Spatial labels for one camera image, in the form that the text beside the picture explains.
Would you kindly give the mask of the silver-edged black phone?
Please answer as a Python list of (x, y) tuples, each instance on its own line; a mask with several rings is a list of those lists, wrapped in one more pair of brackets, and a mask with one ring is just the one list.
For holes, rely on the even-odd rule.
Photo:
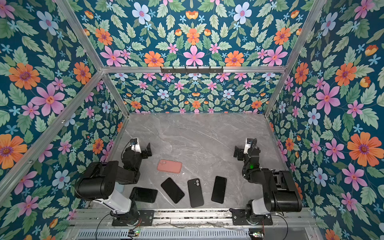
[(212, 191), (211, 201), (219, 204), (224, 203), (226, 193), (227, 179), (216, 176)]

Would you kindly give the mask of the black phone case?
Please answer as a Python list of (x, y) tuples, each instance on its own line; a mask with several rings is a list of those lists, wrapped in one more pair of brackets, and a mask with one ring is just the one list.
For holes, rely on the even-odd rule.
[(190, 205), (192, 208), (197, 208), (204, 205), (201, 181), (199, 178), (188, 180), (188, 191)]

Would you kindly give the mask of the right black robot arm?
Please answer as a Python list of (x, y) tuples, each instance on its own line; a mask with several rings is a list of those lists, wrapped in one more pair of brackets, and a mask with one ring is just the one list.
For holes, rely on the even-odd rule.
[(235, 147), (234, 150), (234, 157), (244, 162), (243, 178), (262, 186), (262, 196), (246, 205), (245, 219), (251, 225), (265, 223), (272, 213), (298, 213), (303, 208), (292, 174), (261, 168), (260, 153), (260, 148), (249, 144), (244, 149)]

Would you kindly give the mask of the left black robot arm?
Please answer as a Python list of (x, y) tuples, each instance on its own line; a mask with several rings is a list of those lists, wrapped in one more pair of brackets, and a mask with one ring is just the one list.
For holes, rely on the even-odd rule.
[(132, 139), (122, 154), (124, 166), (120, 167), (118, 161), (90, 164), (75, 184), (75, 196), (110, 209), (113, 226), (138, 226), (145, 217), (139, 212), (135, 201), (125, 197), (115, 185), (137, 184), (142, 160), (151, 156), (151, 144), (142, 150), (137, 139)]

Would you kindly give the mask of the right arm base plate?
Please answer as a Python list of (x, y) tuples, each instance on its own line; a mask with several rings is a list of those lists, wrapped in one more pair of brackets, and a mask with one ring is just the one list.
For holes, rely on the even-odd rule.
[(235, 226), (271, 226), (273, 224), (270, 215), (255, 215), (251, 210), (233, 208), (230, 212)]

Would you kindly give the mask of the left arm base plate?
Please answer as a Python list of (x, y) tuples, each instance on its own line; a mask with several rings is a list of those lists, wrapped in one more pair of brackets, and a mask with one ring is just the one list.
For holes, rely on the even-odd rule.
[(114, 227), (136, 227), (136, 226), (152, 226), (154, 220), (154, 210), (138, 210), (138, 216), (126, 214), (113, 214), (112, 226)]

